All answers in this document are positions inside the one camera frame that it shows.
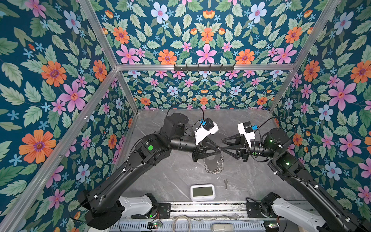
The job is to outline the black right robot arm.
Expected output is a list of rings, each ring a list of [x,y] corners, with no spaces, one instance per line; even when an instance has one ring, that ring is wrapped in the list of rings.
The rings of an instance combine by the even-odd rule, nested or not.
[[[288,152],[291,139],[282,129],[271,129],[264,141],[256,141],[253,132],[222,139],[222,151],[235,159],[247,161],[249,156],[267,158],[272,172],[296,189],[317,211],[314,215],[293,206],[275,193],[261,200],[262,214],[273,212],[308,232],[369,232],[371,223],[346,210],[311,176],[304,165]]]

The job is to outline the steel key holder plate with rings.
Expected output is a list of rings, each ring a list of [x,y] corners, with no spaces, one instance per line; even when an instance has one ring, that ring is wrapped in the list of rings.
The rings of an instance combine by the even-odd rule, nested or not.
[[[209,174],[218,174],[224,170],[224,157],[222,154],[217,154],[204,158],[204,167]]]

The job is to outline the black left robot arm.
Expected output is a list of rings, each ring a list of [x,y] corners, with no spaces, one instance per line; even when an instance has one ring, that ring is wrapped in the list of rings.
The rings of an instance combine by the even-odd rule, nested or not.
[[[173,150],[191,153],[194,162],[219,154],[219,145],[208,138],[218,129],[217,123],[210,118],[203,119],[194,130],[186,115],[173,113],[167,116],[160,130],[140,139],[127,160],[108,179],[95,189],[80,194],[80,206],[87,209],[87,226],[103,231],[122,217],[155,217],[159,203],[154,195],[148,193],[127,198],[122,194],[140,176],[169,157]]]

